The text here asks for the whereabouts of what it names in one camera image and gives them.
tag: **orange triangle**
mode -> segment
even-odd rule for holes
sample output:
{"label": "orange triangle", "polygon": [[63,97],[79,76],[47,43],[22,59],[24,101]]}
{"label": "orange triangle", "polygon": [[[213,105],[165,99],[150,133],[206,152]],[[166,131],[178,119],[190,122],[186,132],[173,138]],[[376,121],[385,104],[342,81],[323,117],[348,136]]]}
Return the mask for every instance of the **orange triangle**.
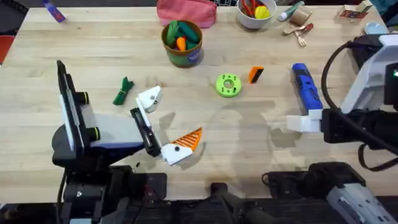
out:
{"label": "orange triangle", "polygon": [[199,144],[201,138],[201,128],[198,128],[192,131],[189,134],[186,134],[179,139],[172,141],[172,144],[178,144],[179,146],[189,147],[192,151],[194,151]]}

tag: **fork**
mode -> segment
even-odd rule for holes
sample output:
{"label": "fork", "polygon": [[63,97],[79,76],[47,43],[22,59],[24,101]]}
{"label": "fork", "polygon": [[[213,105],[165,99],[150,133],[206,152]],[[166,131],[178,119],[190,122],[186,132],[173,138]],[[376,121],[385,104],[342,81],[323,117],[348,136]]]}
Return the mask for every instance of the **fork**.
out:
{"label": "fork", "polygon": [[298,41],[299,46],[301,46],[301,47],[307,46],[306,41],[304,40],[303,37],[298,35],[297,31],[294,31],[294,35],[297,37],[297,41]]}

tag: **green and orange cup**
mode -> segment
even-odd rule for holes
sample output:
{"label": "green and orange cup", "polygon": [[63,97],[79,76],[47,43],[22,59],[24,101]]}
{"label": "green and orange cup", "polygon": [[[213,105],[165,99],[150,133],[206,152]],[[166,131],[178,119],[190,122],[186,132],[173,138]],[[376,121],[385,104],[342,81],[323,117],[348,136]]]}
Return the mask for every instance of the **green and orange cup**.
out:
{"label": "green and orange cup", "polygon": [[193,22],[185,20],[179,20],[179,21],[186,23],[196,33],[196,35],[199,36],[199,43],[194,48],[183,52],[175,50],[175,48],[177,47],[176,43],[173,43],[173,46],[169,47],[166,44],[166,36],[167,36],[167,31],[169,29],[169,25],[163,28],[162,42],[164,48],[166,49],[166,53],[167,56],[169,57],[169,60],[177,67],[188,68],[200,63],[201,57],[203,55],[203,50],[201,48],[203,36],[200,28]]}

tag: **blue marker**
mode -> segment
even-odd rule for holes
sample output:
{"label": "blue marker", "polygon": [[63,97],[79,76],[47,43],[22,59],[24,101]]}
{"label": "blue marker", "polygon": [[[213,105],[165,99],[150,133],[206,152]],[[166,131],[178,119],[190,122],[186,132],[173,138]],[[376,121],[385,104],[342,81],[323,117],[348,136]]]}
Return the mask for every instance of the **blue marker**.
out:
{"label": "blue marker", "polygon": [[301,99],[305,109],[316,110],[323,109],[322,102],[319,99],[318,90],[313,83],[310,71],[304,63],[295,63],[292,66],[295,75],[296,84],[300,91]]}
{"label": "blue marker", "polygon": [[49,13],[57,22],[63,22],[65,16],[55,7],[49,0],[43,0],[44,6],[47,8]]}

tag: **white cup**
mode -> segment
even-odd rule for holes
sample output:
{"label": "white cup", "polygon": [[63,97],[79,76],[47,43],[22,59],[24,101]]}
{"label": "white cup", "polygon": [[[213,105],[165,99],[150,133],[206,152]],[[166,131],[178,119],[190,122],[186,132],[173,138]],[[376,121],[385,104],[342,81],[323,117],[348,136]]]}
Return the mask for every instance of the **white cup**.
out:
{"label": "white cup", "polygon": [[250,0],[238,0],[238,3],[236,4],[236,7],[238,8],[238,21],[246,28],[249,29],[260,29],[263,27],[267,22],[271,21],[271,17],[275,14],[276,12],[276,3],[274,0],[259,0],[262,2],[265,6],[267,6],[270,16],[265,19],[255,19],[251,18],[245,13],[241,11],[243,9],[242,1],[246,1],[246,4],[250,6],[249,2]]}

